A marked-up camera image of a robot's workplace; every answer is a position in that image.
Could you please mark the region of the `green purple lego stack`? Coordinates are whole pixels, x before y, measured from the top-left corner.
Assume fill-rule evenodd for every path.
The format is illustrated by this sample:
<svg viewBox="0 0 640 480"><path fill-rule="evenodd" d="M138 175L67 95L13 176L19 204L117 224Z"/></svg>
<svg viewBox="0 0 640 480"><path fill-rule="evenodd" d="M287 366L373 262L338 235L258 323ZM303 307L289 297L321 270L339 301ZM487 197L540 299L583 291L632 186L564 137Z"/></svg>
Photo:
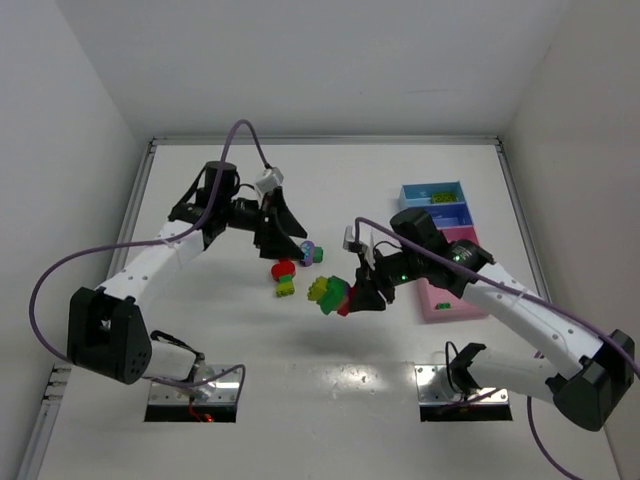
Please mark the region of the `green purple lego stack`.
<svg viewBox="0 0 640 480"><path fill-rule="evenodd" d="M337 312L350 289L349 283L339 277L319 276L309 287L307 299L318 305L324 315L329 315Z"/></svg>

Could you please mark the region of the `red square lego brick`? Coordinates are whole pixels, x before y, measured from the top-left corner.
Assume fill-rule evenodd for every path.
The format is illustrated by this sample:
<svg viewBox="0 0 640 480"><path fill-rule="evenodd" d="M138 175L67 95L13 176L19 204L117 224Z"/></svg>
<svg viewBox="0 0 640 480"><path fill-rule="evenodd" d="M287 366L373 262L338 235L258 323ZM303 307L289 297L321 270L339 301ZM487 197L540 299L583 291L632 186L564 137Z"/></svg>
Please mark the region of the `red square lego brick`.
<svg viewBox="0 0 640 480"><path fill-rule="evenodd" d="M351 300L356 293L355 287L351 288L348 293L345 294L344 301L341 303L337 310L337 313L343 317L346 317L351 312Z"/></svg>

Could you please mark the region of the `yellow-green lego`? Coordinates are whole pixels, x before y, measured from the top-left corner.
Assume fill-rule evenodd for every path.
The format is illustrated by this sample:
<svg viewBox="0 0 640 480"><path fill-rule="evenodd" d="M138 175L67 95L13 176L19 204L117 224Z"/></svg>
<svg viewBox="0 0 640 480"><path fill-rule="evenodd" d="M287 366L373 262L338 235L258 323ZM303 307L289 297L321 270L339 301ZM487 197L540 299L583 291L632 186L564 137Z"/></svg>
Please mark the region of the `yellow-green lego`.
<svg viewBox="0 0 640 480"><path fill-rule="evenodd" d="M456 203L457 196L453 192L438 192L432 195L431 201L433 204Z"/></svg>

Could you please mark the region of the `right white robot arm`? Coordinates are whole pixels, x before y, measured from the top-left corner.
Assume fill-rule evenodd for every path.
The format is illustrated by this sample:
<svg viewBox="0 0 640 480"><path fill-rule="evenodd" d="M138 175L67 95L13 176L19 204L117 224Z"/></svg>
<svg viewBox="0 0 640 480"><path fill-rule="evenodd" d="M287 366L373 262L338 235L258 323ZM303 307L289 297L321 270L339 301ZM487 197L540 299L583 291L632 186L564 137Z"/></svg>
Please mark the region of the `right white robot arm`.
<svg viewBox="0 0 640 480"><path fill-rule="evenodd" d="M497 387L550 403L574 425L598 431L638 377L630 336L606 334L531 293L478 244L448 240L428 211L412 207L391 218L384 232L401 246L391 255L362 240L363 225L382 228L358 217L345 230L343 247L360 261L351 312L383 311L396 287L424 279L499 320L539 354L518 358L466 345L434 379L432 394L445 406Z"/></svg>

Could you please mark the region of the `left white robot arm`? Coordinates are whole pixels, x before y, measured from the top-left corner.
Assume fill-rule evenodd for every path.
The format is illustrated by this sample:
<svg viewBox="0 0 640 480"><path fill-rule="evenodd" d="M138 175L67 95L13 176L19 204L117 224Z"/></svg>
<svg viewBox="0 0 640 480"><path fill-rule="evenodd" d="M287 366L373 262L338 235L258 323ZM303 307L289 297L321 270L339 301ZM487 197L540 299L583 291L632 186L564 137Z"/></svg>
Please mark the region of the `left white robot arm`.
<svg viewBox="0 0 640 480"><path fill-rule="evenodd" d="M256 199L239 196L233 164L205 164L172 207L156 239L98 287L78 289L70 300L67 356L80 368L130 385L141 378L191 383L203 353L150 327L154 299L226 229L253 233L260 257L300 259L296 239L306 230L288 208L283 175L266 168L254 184Z"/></svg>

